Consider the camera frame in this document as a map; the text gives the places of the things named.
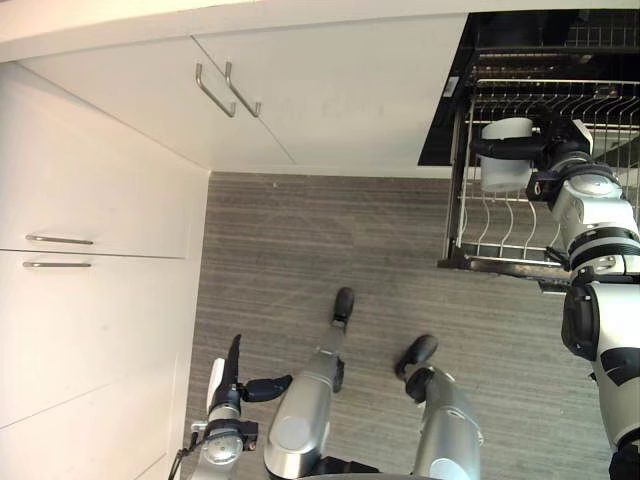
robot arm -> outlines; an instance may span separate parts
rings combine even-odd
[[[593,366],[612,450],[612,479],[638,478],[640,465],[640,236],[613,171],[591,160],[580,121],[551,118],[541,135],[477,140],[477,153],[528,158],[537,168],[530,200],[545,201],[569,254],[562,340]]]
[[[263,378],[242,384],[238,381],[239,357],[240,335],[236,335],[227,358],[213,363],[207,393],[207,420],[191,426],[190,444],[176,453],[169,480],[178,474],[182,459],[199,447],[202,448],[198,464],[190,480],[229,480],[242,452],[256,449],[258,424],[240,419],[240,404],[278,398],[289,387],[292,377]]]

upper cabinet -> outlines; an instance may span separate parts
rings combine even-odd
[[[0,105],[0,249],[189,254],[200,167],[15,64]]]
[[[244,171],[255,165],[291,164],[191,38],[66,53],[22,64],[206,168]],[[196,83],[198,64],[201,87]],[[225,110],[233,110],[233,116]]]
[[[232,32],[22,64],[214,170],[410,176],[465,20]]]
[[[466,15],[198,36],[296,163],[417,165]]]

metal handle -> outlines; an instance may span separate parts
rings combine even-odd
[[[22,266],[26,268],[88,268],[90,263],[65,263],[65,262],[22,262]]]
[[[202,64],[200,62],[196,63],[196,85],[200,87],[200,90],[202,90],[204,94],[225,113],[227,117],[233,118],[236,114],[236,102],[231,102],[231,105],[227,108],[207,87],[205,87],[204,83],[202,83]]]
[[[245,108],[249,110],[249,113],[251,115],[258,118],[258,115],[260,115],[260,107],[262,106],[262,103],[256,102],[256,106],[252,108],[251,105],[249,105],[249,102],[244,99],[242,94],[233,85],[233,83],[231,82],[231,62],[227,62],[224,67],[224,78],[227,81],[227,85],[229,86],[231,91],[235,94],[236,97],[238,97],[238,100],[240,100],[240,103],[242,103]]]
[[[74,243],[76,245],[93,245],[91,240],[77,240],[75,238],[57,238],[57,237],[43,237],[42,235],[25,235],[27,240],[33,240],[34,242],[52,242],[52,243]]]

dishwasher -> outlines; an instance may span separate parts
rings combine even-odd
[[[524,186],[483,190],[481,161],[469,148],[486,125],[533,118],[541,108],[584,123],[593,137],[592,158],[614,169],[638,222],[639,25],[638,10],[470,16],[423,150],[425,156],[434,149],[429,141],[438,128],[450,132],[439,267],[531,279],[545,293],[566,291],[569,273],[553,254],[561,249],[560,227],[547,205],[529,201]]]

drawer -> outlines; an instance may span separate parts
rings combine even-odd
[[[193,334],[192,270],[181,260],[0,252],[0,427],[157,365],[173,379]]]
[[[0,249],[186,256],[201,168],[16,64],[0,104]]]

